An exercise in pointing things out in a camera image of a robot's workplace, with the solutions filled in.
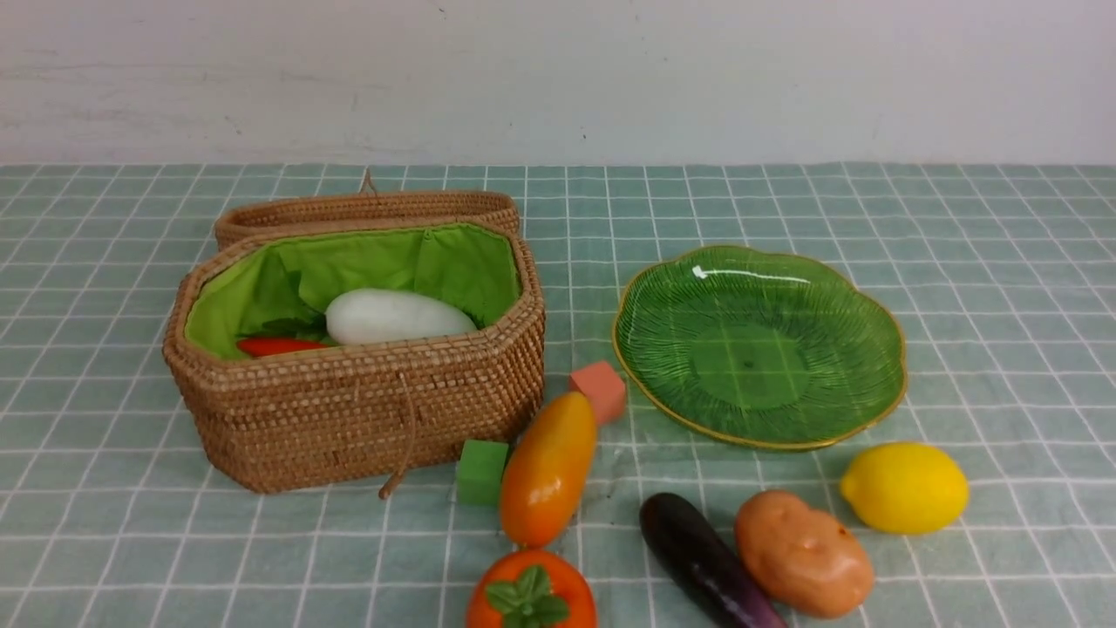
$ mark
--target white vegetable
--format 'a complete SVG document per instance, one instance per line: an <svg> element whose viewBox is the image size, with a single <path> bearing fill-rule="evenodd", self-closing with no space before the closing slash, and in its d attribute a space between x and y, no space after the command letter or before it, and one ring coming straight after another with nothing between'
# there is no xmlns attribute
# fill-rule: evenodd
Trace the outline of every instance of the white vegetable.
<svg viewBox="0 0 1116 628"><path fill-rule="evenodd" d="M326 329L340 345L373 345L475 332L465 312L421 293L359 288L326 308Z"/></svg>

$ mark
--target eggplant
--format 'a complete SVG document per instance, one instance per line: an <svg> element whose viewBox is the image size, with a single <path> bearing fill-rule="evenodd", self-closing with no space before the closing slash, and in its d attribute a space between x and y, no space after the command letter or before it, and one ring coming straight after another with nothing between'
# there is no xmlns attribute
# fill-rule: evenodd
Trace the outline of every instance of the eggplant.
<svg viewBox="0 0 1116 628"><path fill-rule="evenodd" d="M685 497L647 497L639 508L639 531L674 583L716 626L787 628L744 563Z"/></svg>

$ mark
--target plate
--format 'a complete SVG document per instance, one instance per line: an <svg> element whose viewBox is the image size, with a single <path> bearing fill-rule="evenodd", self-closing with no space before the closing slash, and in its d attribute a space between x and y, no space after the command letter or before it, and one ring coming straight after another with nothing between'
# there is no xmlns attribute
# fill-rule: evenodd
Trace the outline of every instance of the plate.
<svg viewBox="0 0 1116 628"><path fill-rule="evenodd" d="M711 438L806 451L889 415L907 387L892 313L825 263L710 245L644 269L613 348L661 410Z"/></svg>

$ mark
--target sponge block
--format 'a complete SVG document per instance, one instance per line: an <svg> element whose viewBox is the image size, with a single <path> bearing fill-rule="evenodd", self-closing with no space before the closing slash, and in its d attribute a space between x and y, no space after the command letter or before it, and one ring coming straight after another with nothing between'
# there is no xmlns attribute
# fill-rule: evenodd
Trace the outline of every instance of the sponge block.
<svg viewBox="0 0 1116 628"><path fill-rule="evenodd" d="M481 506L499 505L508 450L506 443L465 442L458 463L458 502Z"/></svg>
<svg viewBox="0 0 1116 628"><path fill-rule="evenodd" d="M597 425L615 422L624 415L627 387L608 363L595 363L569 376L569 389L589 398Z"/></svg>

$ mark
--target basket handle loop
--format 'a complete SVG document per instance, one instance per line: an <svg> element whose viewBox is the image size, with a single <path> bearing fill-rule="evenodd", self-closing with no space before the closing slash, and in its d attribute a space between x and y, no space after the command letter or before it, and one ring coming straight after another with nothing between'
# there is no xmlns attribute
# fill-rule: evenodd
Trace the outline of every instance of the basket handle loop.
<svg viewBox="0 0 1116 628"><path fill-rule="evenodd" d="M357 191L359 194L371 193L376 197L376 204L379 204L379 192L376 190L376 184L372 182L372 168L364 168L364 178L360 181L360 190Z"/></svg>
<svg viewBox="0 0 1116 628"><path fill-rule="evenodd" d="M407 388L407 378L403 374L400 374L400 383L403 385L403 396L407 399L407 418L408 427L411 434L407 435L407 448L403 453L403 460L400 461L400 466L392 473L392 476L387 479L384 486L379 490L379 499L386 500L391 496L392 492L403 482L403 476L407 473L407 467L411 466L411 456L415 451L415 437L419 434L419 413L415 410L414 399L411 398L411 389Z"/></svg>

